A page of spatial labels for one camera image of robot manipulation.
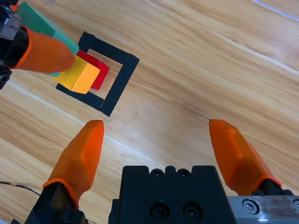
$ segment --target yellow block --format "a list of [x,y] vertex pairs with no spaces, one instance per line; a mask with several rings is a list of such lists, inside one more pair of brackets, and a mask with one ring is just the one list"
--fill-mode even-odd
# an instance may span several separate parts
[[75,55],[75,64],[53,79],[73,92],[86,94],[99,72],[98,68]]

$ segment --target red block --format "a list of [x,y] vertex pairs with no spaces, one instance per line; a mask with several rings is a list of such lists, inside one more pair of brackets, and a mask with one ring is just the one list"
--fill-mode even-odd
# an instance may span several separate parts
[[94,90],[99,90],[109,71],[109,67],[99,59],[89,55],[88,53],[85,53],[82,50],[79,50],[77,56],[79,56],[80,58],[82,58],[83,60],[92,64],[93,66],[97,67],[100,70],[100,73],[98,74],[93,85],[91,86],[91,88],[93,88]]

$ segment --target screw hole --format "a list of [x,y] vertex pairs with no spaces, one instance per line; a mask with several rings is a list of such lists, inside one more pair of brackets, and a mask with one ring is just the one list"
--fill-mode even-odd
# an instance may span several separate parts
[[9,80],[9,76],[8,75],[1,75],[0,76],[0,82],[1,83],[6,83]]
[[178,170],[178,174],[181,177],[187,177],[187,176],[191,175],[190,172],[188,170],[186,170],[186,169],[179,169]]
[[150,208],[150,216],[156,221],[164,221],[169,216],[169,208],[164,202],[156,202]]
[[153,169],[150,174],[156,177],[160,177],[164,175],[163,171],[160,169]]
[[202,209],[196,202],[187,202],[183,206],[183,214],[190,220],[200,220],[202,217]]

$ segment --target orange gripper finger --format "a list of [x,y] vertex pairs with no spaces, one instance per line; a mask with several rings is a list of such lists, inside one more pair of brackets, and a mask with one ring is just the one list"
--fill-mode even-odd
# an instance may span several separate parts
[[89,121],[62,152],[43,188],[54,182],[61,182],[68,190],[76,209],[79,209],[80,197],[93,184],[100,161],[103,138],[103,121]]
[[236,127],[216,119],[209,125],[215,157],[229,188],[240,196],[249,196],[265,179],[282,186]]
[[75,56],[59,39],[37,33],[24,26],[28,34],[28,48],[22,58],[10,69],[43,73],[65,71],[75,63]]

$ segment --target screw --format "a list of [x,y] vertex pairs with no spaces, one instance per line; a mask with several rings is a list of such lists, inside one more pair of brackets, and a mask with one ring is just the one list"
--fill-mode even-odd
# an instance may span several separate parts
[[299,209],[299,199],[294,200],[294,205],[296,206],[297,209]]
[[257,214],[259,212],[259,207],[257,203],[252,200],[244,200],[243,208],[250,214]]

